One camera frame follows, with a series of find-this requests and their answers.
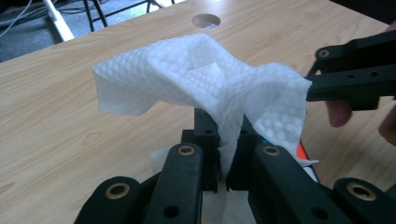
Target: wooden table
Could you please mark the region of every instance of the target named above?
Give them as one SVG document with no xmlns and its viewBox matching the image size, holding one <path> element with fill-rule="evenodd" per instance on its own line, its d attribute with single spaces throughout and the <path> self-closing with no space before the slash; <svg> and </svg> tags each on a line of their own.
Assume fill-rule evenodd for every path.
<svg viewBox="0 0 396 224">
<path fill-rule="evenodd" d="M 211 13 L 211 30 L 191 19 Z M 104 180 L 151 175 L 149 153 L 179 142 L 192 108 L 156 104 L 144 116 L 97 110 L 91 67 L 129 49 L 206 33 L 239 60 L 281 62 L 306 74 L 317 49 L 378 34 L 387 25 L 325 0 L 188 0 L 0 64 L 0 222 L 73 223 Z M 309 103 L 302 140 L 319 179 L 354 176 L 387 189 L 396 150 L 377 126 L 393 106 L 359 112 L 331 128 L 323 103 Z"/>
</svg>

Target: screw hole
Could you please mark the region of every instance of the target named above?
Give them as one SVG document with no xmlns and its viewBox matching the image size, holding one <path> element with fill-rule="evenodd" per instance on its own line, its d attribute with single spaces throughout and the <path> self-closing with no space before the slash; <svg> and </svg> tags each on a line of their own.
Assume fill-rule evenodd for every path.
<svg viewBox="0 0 396 224">
<path fill-rule="evenodd" d="M 167 206 L 165 209 L 163 209 L 163 215 L 165 217 L 169 217 L 169 218 L 177 217 L 179 213 L 180 213 L 180 209 L 174 205 Z"/>
<path fill-rule="evenodd" d="M 106 190 L 106 197 L 108 199 L 120 199 L 127 195 L 130 189 L 129 185 L 125 183 L 113 184 Z"/>
<path fill-rule="evenodd" d="M 353 196 L 364 201 L 374 201 L 376 199 L 375 193 L 361 184 L 349 183 L 346 188 Z"/>
<path fill-rule="evenodd" d="M 313 207 L 311 208 L 311 212 L 312 214 L 322 220 L 326 220 L 329 218 L 329 215 L 327 214 L 327 212 L 319 207 Z"/>
<path fill-rule="evenodd" d="M 265 147 L 264 152 L 271 156 L 278 156 L 280 154 L 279 148 L 276 147 Z"/>
<path fill-rule="evenodd" d="M 327 57 L 329 55 L 330 55 L 330 52 L 328 50 L 326 50 L 326 49 L 321 50 L 320 53 L 319 53 L 319 56 L 322 57 L 322 58 L 325 58 L 325 57 Z"/>
<path fill-rule="evenodd" d="M 195 152 L 195 149 L 193 147 L 180 147 L 177 152 L 182 156 L 190 156 Z"/>
</svg>

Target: round hole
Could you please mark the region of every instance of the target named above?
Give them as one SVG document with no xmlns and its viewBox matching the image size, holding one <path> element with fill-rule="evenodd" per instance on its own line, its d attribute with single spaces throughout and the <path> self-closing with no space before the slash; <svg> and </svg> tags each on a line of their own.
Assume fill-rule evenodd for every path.
<svg viewBox="0 0 396 224">
<path fill-rule="evenodd" d="M 169 218 L 177 217 L 179 213 L 180 213 L 180 209 L 174 205 L 167 206 L 165 209 L 163 209 L 163 215 L 165 217 L 169 217 Z"/>
<path fill-rule="evenodd" d="M 276 147 L 265 147 L 264 152 L 271 156 L 278 156 L 280 154 L 279 148 Z"/>
<path fill-rule="evenodd" d="M 375 193 L 361 184 L 349 183 L 346 188 L 353 196 L 364 201 L 374 201 L 376 199 Z"/>
<path fill-rule="evenodd" d="M 120 199 L 127 195 L 130 189 L 126 183 L 113 184 L 106 190 L 106 197 L 108 199 Z"/>
<path fill-rule="evenodd" d="M 183 156 L 190 156 L 191 154 L 193 154 L 195 151 L 195 149 L 193 147 L 180 147 L 177 152 L 180 155 Z"/>
<path fill-rule="evenodd" d="M 329 215 L 327 214 L 327 212 L 321 208 L 318 207 L 313 207 L 311 208 L 311 212 L 312 214 L 322 220 L 326 220 L 327 218 L 329 218 Z"/>
<path fill-rule="evenodd" d="M 329 55 L 330 55 L 330 52 L 329 52 L 328 50 L 326 50 L 326 49 L 321 50 L 321 51 L 319 52 L 319 56 L 322 57 L 322 58 L 325 58 L 325 57 L 327 57 L 327 56 L 329 56 Z"/>
<path fill-rule="evenodd" d="M 212 14 L 199 14 L 192 18 L 192 23 L 205 29 L 213 29 L 220 25 L 220 18 Z"/>
</svg>

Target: chair leg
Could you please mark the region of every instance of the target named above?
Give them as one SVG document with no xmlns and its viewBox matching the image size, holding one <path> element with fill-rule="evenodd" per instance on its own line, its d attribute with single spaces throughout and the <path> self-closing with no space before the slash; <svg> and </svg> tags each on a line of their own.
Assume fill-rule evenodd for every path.
<svg viewBox="0 0 396 224">
<path fill-rule="evenodd" d="M 88 0 L 83 0 L 83 2 L 84 2 L 85 11 L 87 13 L 88 22 L 90 23 L 91 32 L 93 32 L 94 31 L 93 21 L 92 21 L 92 17 L 91 17 L 90 7 L 88 6 Z"/>
<path fill-rule="evenodd" d="M 149 13 L 149 6 L 151 6 L 151 0 L 148 0 L 148 9 L 146 10 L 146 13 Z"/>
<path fill-rule="evenodd" d="M 93 4 L 94 4 L 95 7 L 96 7 L 96 10 L 98 11 L 98 14 L 99 14 L 99 17 L 100 17 L 100 19 L 101 19 L 101 21 L 102 21 L 102 24 L 103 24 L 105 27 L 107 27 L 107 26 L 108 26 L 107 20 L 106 20 L 105 15 L 103 14 L 102 8 L 100 7 L 98 0 L 92 0 L 92 1 L 93 1 Z"/>
</svg>

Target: human hand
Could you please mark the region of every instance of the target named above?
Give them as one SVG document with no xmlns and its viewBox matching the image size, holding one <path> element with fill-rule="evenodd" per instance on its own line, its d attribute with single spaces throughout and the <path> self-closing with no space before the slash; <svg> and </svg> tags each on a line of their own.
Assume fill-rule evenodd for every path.
<svg viewBox="0 0 396 224">
<path fill-rule="evenodd" d="M 396 30 L 394 21 L 386 31 Z M 352 108 L 347 101 L 327 101 L 326 102 L 329 122 L 334 128 L 345 125 L 352 117 Z M 379 133 L 391 144 L 396 146 L 396 106 L 394 106 L 387 117 L 379 126 Z"/>
</svg>

